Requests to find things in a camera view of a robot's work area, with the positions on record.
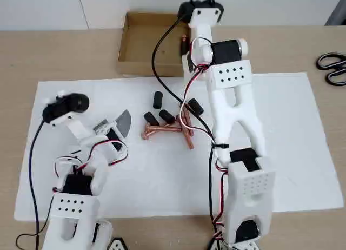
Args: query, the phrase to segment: black scissor handle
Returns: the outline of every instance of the black scissor handle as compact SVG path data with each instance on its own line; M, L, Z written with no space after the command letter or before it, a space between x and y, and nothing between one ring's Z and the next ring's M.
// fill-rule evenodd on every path
M346 86L346 81L333 81L333 77L341 75L343 73L346 73L346 68L342 68L340 67L339 69L337 69L336 71L333 71L331 73L328 73L325 76L325 81L333 86Z
M333 62L333 63L324 65L324 64L322 64L322 61L325 58L338 58L340 60L337 62ZM344 56L342 54L338 54L336 52L330 52L328 54L323 54L316 60L316 68L319 70L329 70L329 69L340 68L344 64L346 64L346 56Z

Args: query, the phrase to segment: white 3d-printed robot arm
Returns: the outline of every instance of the white 3d-printed robot arm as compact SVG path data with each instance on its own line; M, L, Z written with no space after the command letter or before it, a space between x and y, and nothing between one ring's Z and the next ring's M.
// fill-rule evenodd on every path
M233 52L240 54L238 60L215 61L216 53L232 55L231 50L221 51L216 45L211 47L211 27L218 22L220 14L218 7L194 8L189 22L195 33L191 37L193 53L190 62L189 54L182 56L184 78L187 82L191 77L191 67L188 67L191 62L210 64L200 79L207 85L216 145L229 143L235 122L242 125L250 138L251 148L230 152L228 148L216 147L214 153L229 173L229 193L222 217L223 242L229 249L255 249L248 246L255 246L255 240L269 232L275 171L267 157L262 125L256 113L250 61L242 60L248 53L246 41L236 40L238 49ZM229 89L235 93L234 106L230 106L226 99L225 93Z

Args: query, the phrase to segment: copper pipe fitting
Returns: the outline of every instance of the copper pipe fitting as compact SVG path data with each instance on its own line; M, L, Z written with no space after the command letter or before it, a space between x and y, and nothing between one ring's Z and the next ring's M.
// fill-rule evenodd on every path
M185 126L182 125L178 115L176 116L176 120L180 124L180 127L182 129L182 133L183 133L183 135L185 137L185 140L186 140L189 148L190 149L194 149L194 144L193 144L193 142L191 140L191 136L190 136L190 133L189 133L188 129Z
M167 127L171 127L173 126L173 124L165 124L164 126L162 126L162 128L167 128ZM150 124L147 123L145 125L145 128L144 128L144 132L141 134L141 137L143 140L148 140L149 137L151 137L153 134L159 132L159 131L162 131L162 130L150 130Z
M190 113L189 113L189 111L188 111L188 109L186 107L183 107L182 114L184 114L184 117L186 119L186 124L188 126L192 126L191 118L190 118ZM190 134L190 136L193 136L194 135L194 131L192 129L189 129L189 134Z

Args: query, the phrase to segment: white paper sheet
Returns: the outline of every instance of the white paper sheet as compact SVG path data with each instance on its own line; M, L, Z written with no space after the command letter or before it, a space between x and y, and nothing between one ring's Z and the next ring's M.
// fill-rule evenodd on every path
M164 78L172 90L181 94L181 78ZM44 108L43 100L59 90L84 93L90 108L80 115L93 127L107 118L112 121L127 109L132 125L126 143L129 158L109 169L109 177L99 196L99 215L136 217L155 215L208 214L208 156L210 142L195 132L194 150L189 150L181 134L156 134L143 141L143 114L152 108L155 90L162 90L153 77L122 80L40 82L32 110L26 144L15 219L33 220L34 210L28 185L28 152ZM328 150L316 102L305 73L255 74L254 93L258 115L263 122L268 154L277 168L274 211L338 208L343 198ZM203 82L191 89L205 109L203 118L211 125L208 97ZM229 95L230 103L234 95ZM178 105L164 92L163 108L177 113ZM53 161L70 152L76 141L67 128L44 125L34 149L33 174L38 210L45 219L55 186ZM236 124L231 149L250 146L249 139ZM214 171L214 202L218 202L219 174Z

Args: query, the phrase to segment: black rubber cylinder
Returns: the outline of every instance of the black rubber cylinder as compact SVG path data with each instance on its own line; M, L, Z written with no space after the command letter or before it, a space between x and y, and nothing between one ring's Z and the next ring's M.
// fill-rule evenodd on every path
M204 109L201 107L201 105L197 102L195 98L189 101L189 106L198 116L202 115L204 112Z
M173 124L175 122L175 118L165 109L162 109L159 115L167 124Z
M144 119L151 125L151 126L159 126L160 123L156 120L154 115L151 112L146 112L144 114Z
M161 109L162 107L162 97L163 94L161 91L156 91L154 93L154 102L152 103L152 107L155 109Z

